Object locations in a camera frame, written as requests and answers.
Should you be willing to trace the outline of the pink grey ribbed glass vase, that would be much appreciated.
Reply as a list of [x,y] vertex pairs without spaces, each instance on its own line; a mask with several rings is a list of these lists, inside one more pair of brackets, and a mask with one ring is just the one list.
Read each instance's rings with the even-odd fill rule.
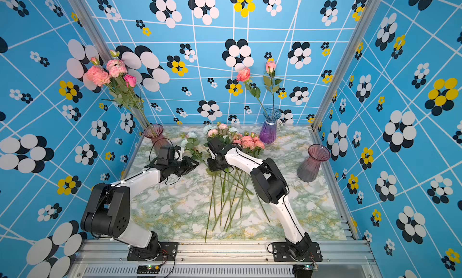
[[156,155],[165,158],[171,143],[164,137],[164,127],[160,124],[151,124],[143,131],[143,134],[152,142]]

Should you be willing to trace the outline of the magenta pink rose stem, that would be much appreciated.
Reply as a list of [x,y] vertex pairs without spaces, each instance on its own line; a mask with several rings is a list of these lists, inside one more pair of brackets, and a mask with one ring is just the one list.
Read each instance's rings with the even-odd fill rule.
[[126,105],[128,106],[128,109],[132,112],[132,114],[136,116],[143,129],[146,129],[150,125],[150,123],[148,121],[148,118],[144,114],[144,101],[135,92],[135,90],[137,89],[137,78],[132,75],[126,74],[124,75],[123,79],[126,83],[127,88]]

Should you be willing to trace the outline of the coral pink rose stem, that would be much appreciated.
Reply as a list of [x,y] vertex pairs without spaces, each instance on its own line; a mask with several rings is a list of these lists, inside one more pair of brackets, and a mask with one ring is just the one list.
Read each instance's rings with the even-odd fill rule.
[[264,107],[260,97],[261,97],[261,90],[257,85],[254,85],[252,80],[251,80],[251,71],[248,67],[242,68],[237,75],[237,80],[241,83],[244,84],[245,89],[257,99],[259,102],[261,108],[263,109],[263,112],[266,114],[267,110]]

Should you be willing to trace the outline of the large pink carnation stem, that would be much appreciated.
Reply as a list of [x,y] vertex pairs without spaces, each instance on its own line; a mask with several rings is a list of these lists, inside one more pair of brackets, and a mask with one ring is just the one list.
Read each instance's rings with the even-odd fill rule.
[[109,91],[109,87],[107,86],[107,84],[109,83],[108,71],[106,70],[106,68],[102,67],[95,58],[92,58],[91,62],[93,66],[88,70],[87,78],[91,82],[93,82],[96,86],[106,87],[108,88],[108,91]]

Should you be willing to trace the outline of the small pink rose stem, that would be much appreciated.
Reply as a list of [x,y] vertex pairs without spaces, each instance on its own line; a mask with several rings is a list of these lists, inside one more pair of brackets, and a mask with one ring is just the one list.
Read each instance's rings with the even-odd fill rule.
[[265,89],[272,97],[272,108],[275,103],[275,93],[280,89],[279,84],[282,82],[281,79],[275,78],[277,64],[274,60],[269,60],[265,64],[265,75],[263,76],[263,82]]

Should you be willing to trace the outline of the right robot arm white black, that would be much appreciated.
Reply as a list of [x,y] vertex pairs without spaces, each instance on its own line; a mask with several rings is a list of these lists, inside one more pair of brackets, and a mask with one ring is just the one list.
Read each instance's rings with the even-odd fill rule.
[[209,170],[217,172],[233,167],[249,174],[258,197],[277,214],[291,256],[297,261],[305,258],[312,240],[291,207],[289,187],[276,163],[270,158],[261,160],[245,154],[237,144],[224,144],[217,137],[208,142],[208,148]]

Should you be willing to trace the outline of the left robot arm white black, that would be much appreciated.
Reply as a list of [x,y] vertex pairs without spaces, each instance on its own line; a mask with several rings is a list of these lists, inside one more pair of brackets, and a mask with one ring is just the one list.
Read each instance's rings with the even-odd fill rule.
[[99,183],[91,191],[81,219],[81,229],[95,238],[107,236],[129,246],[131,254],[140,260],[153,261],[168,257],[161,249],[158,235],[131,220],[131,200],[171,175],[178,178],[192,172],[199,162],[180,152],[179,146],[163,146],[146,169],[125,180],[112,184]]

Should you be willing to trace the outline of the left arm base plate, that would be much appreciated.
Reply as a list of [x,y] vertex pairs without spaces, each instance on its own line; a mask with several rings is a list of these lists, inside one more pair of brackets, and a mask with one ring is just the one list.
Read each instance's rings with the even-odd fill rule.
[[174,261],[178,253],[178,242],[166,241],[150,243],[147,248],[129,247],[128,261]]

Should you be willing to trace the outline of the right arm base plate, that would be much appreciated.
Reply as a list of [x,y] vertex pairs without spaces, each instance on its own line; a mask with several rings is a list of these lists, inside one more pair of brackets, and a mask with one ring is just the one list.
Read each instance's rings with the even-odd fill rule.
[[274,242],[267,251],[275,262],[322,262],[323,257],[318,243],[311,243],[306,249],[298,249],[287,242]]

